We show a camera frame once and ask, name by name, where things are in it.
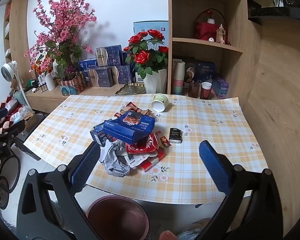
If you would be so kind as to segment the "blue luckin coffee box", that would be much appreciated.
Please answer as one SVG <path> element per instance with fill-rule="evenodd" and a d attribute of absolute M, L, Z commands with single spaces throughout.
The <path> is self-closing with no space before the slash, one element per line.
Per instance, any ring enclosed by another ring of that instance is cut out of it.
<path fill-rule="evenodd" d="M 127 111 L 119 118 L 106 120 L 103 124 L 103 131 L 128 144 L 135 144 L 149 136 L 154 125 L 155 119 L 153 117 Z"/>

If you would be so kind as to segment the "gold green tray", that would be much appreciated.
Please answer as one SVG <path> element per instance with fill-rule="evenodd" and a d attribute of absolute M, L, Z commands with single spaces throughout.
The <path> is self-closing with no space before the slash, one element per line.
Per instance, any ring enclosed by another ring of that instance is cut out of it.
<path fill-rule="evenodd" d="M 146 94 L 145 85 L 143 83 L 128 83 L 120 88 L 116 95 L 136 95 L 136 94 Z"/>

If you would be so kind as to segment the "purple small box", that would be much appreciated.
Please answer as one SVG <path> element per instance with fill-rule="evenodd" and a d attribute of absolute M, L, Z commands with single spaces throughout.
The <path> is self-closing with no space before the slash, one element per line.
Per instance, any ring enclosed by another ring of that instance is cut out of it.
<path fill-rule="evenodd" d="M 225 99 L 228 94 L 229 84 L 222 77 L 215 77 L 212 82 L 214 94 L 219 99 Z"/>

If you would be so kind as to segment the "blue gold gift box right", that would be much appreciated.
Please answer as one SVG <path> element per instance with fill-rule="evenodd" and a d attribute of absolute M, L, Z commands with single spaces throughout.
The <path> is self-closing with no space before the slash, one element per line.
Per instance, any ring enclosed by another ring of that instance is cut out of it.
<path fill-rule="evenodd" d="M 132 82 L 132 73 L 129 65 L 111 66 L 110 70 L 115 85 L 125 85 Z"/>

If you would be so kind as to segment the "blue white supplement box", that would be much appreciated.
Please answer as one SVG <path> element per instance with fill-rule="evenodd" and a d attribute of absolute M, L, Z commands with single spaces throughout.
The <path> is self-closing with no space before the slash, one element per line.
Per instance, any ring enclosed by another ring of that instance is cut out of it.
<path fill-rule="evenodd" d="M 143 78 L 137 72 L 135 72 L 135 81 L 143 83 Z"/>

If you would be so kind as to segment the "dark brown glass cup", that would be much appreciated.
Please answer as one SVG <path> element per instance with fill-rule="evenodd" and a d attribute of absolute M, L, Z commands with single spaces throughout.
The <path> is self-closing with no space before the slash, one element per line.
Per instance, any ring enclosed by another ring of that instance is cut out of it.
<path fill-rule="evenodd" d="M 198 98 L 199 89 L 201 87 L 201 84 L 198 82 L 192 82 L 189 84 L 189 92 L 188 96 L 191 98 Z"/>

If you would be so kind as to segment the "red cigarette carton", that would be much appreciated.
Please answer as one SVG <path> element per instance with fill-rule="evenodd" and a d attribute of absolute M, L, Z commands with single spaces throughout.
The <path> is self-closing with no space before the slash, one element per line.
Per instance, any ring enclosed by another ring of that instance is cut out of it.
<path fill-rule="evenodd" d="M 163 135 L 161 131 L 155 132 L 155 136 L 158 140 L 158 149 L 157 149 L 157 155 L 154 157 L 149 157 L 145 161 L 143 161 L 140 164 L 141 169 L 144 172 L 147 172 L 150 170 L 154 165 L 156 165 L 159 161 L 161 161 L 165 156 L 165 148 L 168 148 L 171 146 L 169 140 Z"/>

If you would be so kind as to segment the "grey paper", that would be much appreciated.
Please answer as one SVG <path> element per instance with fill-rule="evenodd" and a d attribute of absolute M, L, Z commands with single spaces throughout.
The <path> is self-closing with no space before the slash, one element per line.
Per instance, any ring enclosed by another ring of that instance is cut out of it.
<path fill-rule="evenodd" d="M 99 162 L 104 166 L 107 174 L 115 177 L 129 175 L 132 168 L 136 168 L 149 158 L 149 154 L 132 154 L 126 151 L 126 143 L 121 140 L 107 140 L 101 147 Z"/>

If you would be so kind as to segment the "green white paper cup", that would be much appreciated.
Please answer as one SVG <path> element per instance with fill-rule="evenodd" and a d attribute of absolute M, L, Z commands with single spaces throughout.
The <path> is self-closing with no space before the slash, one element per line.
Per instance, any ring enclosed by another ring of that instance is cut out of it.
<path fill-rule="evenodd" d="M 156 112 L 164 112 L 169 104 L 170 101 L 165 94 L 155 94 L 151 102 L 151 106 Z"/>

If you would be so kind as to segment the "brown red wrapper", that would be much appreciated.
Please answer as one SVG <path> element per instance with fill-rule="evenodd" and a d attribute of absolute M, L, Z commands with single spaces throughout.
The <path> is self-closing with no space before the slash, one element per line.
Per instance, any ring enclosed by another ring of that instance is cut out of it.
<path fill-rule="evenodd" d="M 143 109 L 140 109 L 139 107 L 137 107 L 134 103 L 129 102 L 124 107 L 122 107 L 119 112 L 116 112 L 114 114 L 114 116 L 119 118 L 128 111 L 133 111 L 133 112 L 140 113 L 142 115 L 147 115 L 147 116 L 152 115 L 152 111 L 150 109 L 143 110 Z"/>

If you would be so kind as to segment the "red basket on shelf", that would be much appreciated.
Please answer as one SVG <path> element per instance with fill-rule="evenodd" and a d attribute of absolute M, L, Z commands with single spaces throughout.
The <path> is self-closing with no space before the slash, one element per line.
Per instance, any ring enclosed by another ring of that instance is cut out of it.
<path fill-rule="evenodd" d="M 226 42 L 228 38 L 228 26 L 226 22 L 226 18 L 224 15 L 215 8 L 209 8 L 202 11 L 197 15 L 193 22 L 193 35 L 194 38 L 199 40 L 208 41 L 209 38 L 213 38 L 216 41 L 216 33 L 220 24 L 216 23 L 215 18 L 213 17 L 213 13 L 216 12 L 221 16 L 221 23 L 226 31 Z"/>

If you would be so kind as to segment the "clear glass bottle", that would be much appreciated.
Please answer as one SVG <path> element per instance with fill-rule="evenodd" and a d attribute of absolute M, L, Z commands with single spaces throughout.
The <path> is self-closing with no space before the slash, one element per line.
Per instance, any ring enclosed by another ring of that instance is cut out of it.
<path fill-rule="evenodd" d="M 220 24 L 219 28 L 217 29 L 216 42 L 220 44 L 226 43 L 226 31 L 222 24 Z"/>

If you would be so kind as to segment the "wooden shelf unit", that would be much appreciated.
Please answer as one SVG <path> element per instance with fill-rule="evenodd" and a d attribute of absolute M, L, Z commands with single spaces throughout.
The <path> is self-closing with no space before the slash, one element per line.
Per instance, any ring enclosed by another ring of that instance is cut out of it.
<path fill-rule="evenodd" d="M 229 83 L 229 97 L 248 103 L 260 58 L 262 29 L 247 0 L 168 0 L 168 92 L 173 59 L 210 61 Z"/>

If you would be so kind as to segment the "blue gold gift box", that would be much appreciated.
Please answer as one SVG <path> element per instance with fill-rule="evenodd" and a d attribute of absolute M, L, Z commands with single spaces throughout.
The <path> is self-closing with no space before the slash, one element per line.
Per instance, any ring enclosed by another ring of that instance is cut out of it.
<path fill-rule="evenodd" d="M 93 87 L 112 87 L 113 78 L 110 67 L 97 67 L 96 69 L 88 69 L 90 84 Z"/>
<path fill-rule="evenodd" d="M 111 66 L 110 70 L 115 85 L 125 85 L 132 82 L 132 73 L 129 65 Z"/>
<path fill-rule="evenodd" d="M 121 45 L 96 48 L 98 67 L 121 66 L 123 63 Z"/>

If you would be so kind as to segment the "small blue cardboard box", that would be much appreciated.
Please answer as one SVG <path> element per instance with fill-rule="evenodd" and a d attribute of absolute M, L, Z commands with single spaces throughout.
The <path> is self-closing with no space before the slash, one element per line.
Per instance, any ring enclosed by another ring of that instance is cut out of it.
<path fill-rule="evenodd" d="M 93 141 L 97 142 L 101 147 L 105 146 L 107 140 L 107 135 L 103 131 L 103 125 L 104 123 L 98 124 L 90 131 Z"/>

